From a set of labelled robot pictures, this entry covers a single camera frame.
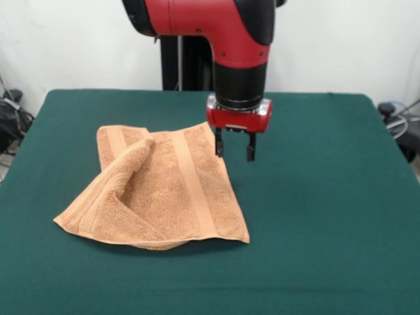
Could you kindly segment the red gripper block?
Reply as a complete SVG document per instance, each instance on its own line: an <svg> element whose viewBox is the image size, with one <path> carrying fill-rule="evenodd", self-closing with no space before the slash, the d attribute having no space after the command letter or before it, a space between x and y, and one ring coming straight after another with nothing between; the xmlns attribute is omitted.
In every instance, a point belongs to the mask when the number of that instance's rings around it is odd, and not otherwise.
<svg viewBox="0 0 420 315"><path fill-rule="evenodd" d="M207 122L215 129L215 154L222 158L224 155L224 142L222 140L222 129L238 129L248 132L249 144L247 146L247 161L255 160L257 143L256 133L264 133L269 125L272 116L273 103L264 98L260 104L250 111L233 111L221 107L215 94L207 97L206 117Z"/></svg>

